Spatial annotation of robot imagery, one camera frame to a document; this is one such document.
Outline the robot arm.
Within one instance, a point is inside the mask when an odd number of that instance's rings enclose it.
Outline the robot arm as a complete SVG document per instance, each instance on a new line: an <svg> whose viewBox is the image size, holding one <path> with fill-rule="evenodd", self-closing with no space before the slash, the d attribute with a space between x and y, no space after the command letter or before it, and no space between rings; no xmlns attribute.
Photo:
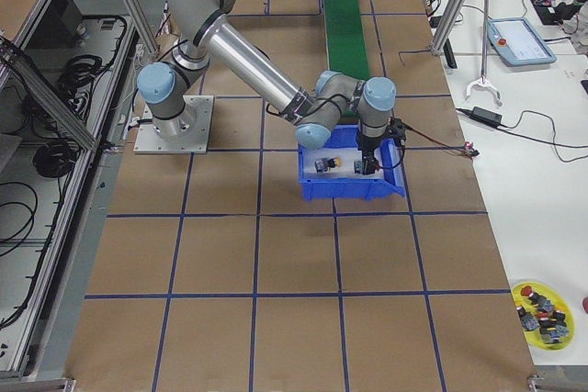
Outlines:
<svg viewBox="0 0 588 392"><path fill-rule="evenodd" d="M137 88L150 109L154 131L164 140L188 133L196 120L184 94L208 69L222 62L295 126L299 145L320 149L347 110L357 112L357 147L362 174L380 169L375 150L390 137L396 87L386 77L362 81L325 71L310 95L228 21L236 0L167 0L180 31L178 46L158 62L140 70Z"/></svg>

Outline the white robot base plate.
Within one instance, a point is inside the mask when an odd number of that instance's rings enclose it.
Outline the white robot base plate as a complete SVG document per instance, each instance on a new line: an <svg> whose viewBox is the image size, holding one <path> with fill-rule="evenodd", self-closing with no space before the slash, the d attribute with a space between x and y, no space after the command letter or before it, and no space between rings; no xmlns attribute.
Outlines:
<svg viewBox="0 0 588 392"><path fill-rule="evenodd" d="M213 95L184 95L184 112L175 119L153 117L148 105L142 118L151 122L138 128L134 151L138 154L206 154L213 115Z"/></svg>

